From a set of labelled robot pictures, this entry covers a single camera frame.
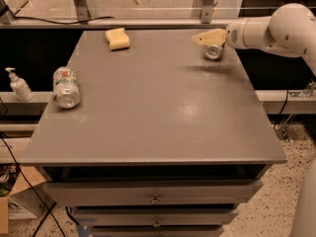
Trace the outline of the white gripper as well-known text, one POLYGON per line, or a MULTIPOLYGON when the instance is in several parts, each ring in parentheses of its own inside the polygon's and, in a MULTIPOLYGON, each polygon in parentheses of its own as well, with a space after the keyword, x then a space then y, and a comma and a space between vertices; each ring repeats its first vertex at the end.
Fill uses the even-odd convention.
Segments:
POLYGON ((244 31, 249 21, 249 18, 237 19, 226 27, 226 32, 222 29, 210 30, 194 35, 193 41, 201 46, 223 45, 226 41, 230 47, 245 49, 244 31))

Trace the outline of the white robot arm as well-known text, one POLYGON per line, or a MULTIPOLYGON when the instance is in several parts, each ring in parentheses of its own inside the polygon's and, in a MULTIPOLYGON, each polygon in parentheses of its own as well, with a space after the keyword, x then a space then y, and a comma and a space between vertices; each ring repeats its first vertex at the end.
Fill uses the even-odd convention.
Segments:
POLYGON ((239 18, 225 30, 214 29, 193 36, 201 46, 258 49, 285 57, 301 57, 316 75, 316 18, 305 6, 285 4, 271 16, 239 18))

